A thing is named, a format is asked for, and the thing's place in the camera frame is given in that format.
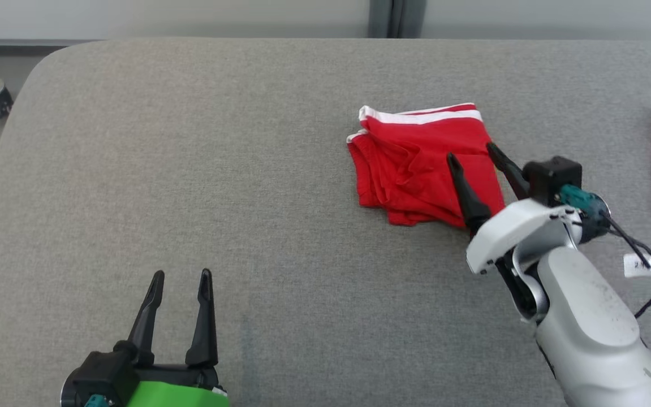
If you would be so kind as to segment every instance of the gray table surface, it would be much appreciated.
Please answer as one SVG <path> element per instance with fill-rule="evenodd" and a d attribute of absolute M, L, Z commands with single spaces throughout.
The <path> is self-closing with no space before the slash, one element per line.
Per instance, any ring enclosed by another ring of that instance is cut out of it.
<path fill-rule="evenodd" d="M 465 232 L 357 203 L 360 106 L 466 101 L 515 161 L 581 162 L 651 244 L 651 43 L 168 38 L 47 57 L 0 144 L 0 406 L 56 405 L 159 269 L 154 352 L 183 361 L 203 267 L 233 405 L 563 405 L 499 277 L 468 271 Z M 627 250 L 584 247 L 636 309 L 651 282 L 623 278 Z M 641 328 L 651 347 L 651 311 Z"/>

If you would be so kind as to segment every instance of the green robot arm part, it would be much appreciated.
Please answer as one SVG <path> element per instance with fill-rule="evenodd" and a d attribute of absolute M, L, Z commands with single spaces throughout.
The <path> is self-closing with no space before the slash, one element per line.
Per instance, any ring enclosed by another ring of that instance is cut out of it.
<path fill-rule="evenodd" d="M 217 333 L 214 324 L 212 274 L 202 270 L 200 304 L 192 346 L 185 364 L 155 365 L 152 334 L 162 303 L 165 273 L 154 273 L 127 340 L 109 353 L 92 352 L 72 371 L 62 387 L 61 407 L 227 407 L 219 385 Z"/>

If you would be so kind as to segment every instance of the folded red garment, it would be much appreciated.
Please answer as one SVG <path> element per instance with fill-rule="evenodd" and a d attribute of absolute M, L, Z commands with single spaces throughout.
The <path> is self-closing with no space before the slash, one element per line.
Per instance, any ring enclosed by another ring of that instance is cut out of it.
<path fill-rule="evenodd" d="M 364 130 L 348 137 L 362 206 L 382 207 L 391 224 L 442 220 L 465 227 L 446 162 L 454 153 L 493 214 L 504 207 L 491 139 L 472 103 L 388 114 L 363 106 Z"/>

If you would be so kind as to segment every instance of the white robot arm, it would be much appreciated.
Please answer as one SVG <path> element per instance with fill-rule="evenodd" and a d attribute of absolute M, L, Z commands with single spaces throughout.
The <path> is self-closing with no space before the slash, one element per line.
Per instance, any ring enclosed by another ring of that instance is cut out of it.
<path fill-rule="evenodd" d="M 522 172 L 488 146 L 520 199 L 490 217 L 449 155 L 472 242 L 473 273 L 498 271 L 521 318 L 537 324 L 536 340 L 570 407 L 651 406 L 651 352 L 630 309 L 579 243 L 605 234 L 609 210 L 581 189 L 581 165 L 555 157 Z"/>

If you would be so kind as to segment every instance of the white label tag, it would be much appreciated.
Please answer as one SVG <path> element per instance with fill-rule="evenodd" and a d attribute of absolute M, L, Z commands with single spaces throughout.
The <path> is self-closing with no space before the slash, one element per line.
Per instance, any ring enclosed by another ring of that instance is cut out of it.
<path fill-rule="evenodd" d="M 649 262 L 649 267 L 636 253 L 624 255 L 624 276 L 626 278 L 637 278 L 638 276 L 649 276 L 651 278 L 651 256 L 644 253 L 644 258 Z"/>

